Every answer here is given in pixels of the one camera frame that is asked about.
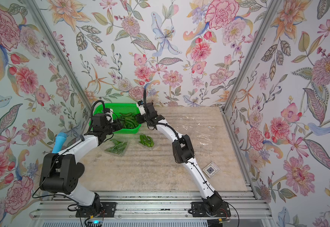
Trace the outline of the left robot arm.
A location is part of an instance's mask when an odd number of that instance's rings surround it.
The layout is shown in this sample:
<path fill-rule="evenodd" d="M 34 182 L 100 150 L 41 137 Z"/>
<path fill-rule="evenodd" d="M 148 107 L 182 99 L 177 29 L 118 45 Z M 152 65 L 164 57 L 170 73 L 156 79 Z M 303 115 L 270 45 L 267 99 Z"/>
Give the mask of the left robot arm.
<path fill-rule="evenodd" d="M 113 111 L 106 108 L 102 113 L 91 116 L 88 131 L 68 148 L 62 148 L 67 140 L 66 133 L 59 133 L 52 152 L 44 157 L 40 190 L 66 196 L 77 204 L 85 216 L 95 217 L 104 213 L 99 195 L 79 183 L 79 178 L 85 171 L 80 160 L 104 143 L 107 136 L 121 129 L 120 121 L 113 119 Z"/>

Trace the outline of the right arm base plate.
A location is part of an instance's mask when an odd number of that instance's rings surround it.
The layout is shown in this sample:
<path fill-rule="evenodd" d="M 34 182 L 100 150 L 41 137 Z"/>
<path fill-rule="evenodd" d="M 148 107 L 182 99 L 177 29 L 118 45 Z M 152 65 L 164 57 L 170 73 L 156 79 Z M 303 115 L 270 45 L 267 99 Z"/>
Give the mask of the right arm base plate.
<path fill-rule="evenodd" d="M 221 202 L 219 207 L 211 208 L 205 202 L 192 202 L 188 213 L 194 218 L 230 218 L 231 212 L 227 202 Z"/>

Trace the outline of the clear clamshell container front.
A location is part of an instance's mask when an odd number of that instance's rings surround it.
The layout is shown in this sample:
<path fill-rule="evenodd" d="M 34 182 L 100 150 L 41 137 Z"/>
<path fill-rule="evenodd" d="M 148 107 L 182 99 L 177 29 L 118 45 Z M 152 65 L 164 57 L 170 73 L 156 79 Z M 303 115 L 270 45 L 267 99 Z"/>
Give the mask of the clear clamshell container front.
<path fill-rule="evenodd" d="M 147 146 L 149 148 L 154 147 L 154 141 L 153 141 L 152 137 L 147 136 L 145 134 L 141 134 L 139 136 L 139 143 L 142 144 L 143 146 Z"/>

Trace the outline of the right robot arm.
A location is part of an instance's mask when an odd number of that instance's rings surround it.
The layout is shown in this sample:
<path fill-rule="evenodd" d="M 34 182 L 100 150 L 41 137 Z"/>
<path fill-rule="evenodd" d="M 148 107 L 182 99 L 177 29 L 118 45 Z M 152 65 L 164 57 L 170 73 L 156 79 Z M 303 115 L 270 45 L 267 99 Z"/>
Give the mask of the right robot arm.
<path fill-rule="evenodd" d="M 170 140 L 175 162 L 188 170 L 200 191 L 205 211 L 214 216 L 221 209 L 223 199 L 201 172 L 190 137 L 187 134 L 178 133 L 170 126 L 167 120 L 157 113 L 153 103 L 139 101 L 137 107 L 140 111 L 136 116 L 138 123 L 146 123 L 148 127 L 153 127 Z"/>

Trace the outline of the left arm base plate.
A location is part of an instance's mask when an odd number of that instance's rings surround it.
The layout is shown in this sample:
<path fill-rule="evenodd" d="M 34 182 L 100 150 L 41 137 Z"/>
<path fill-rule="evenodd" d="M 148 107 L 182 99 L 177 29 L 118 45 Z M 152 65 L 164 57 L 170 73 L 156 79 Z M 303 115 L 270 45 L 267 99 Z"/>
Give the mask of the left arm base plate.
<path fill-rule="evenodd" d="M 96 218 L 96 217 L 105 217 L 113 218 L 116 211 L 116 202 L 101 202 L 99 205 L 95 203 L 91 206 L 79 206 L 76 211 L 75 217 L 77 218 Z"/>

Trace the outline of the green peppers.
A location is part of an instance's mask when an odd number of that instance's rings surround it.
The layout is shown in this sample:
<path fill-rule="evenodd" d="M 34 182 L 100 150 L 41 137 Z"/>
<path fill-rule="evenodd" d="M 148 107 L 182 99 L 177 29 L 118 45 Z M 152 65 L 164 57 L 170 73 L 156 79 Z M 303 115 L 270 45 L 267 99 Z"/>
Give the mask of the green peppers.
<path fill-rule="evenodd" d="M 139 126 L 136 113 L 120 113 L 119 119 L 124 129 L 135 129 Z"/>

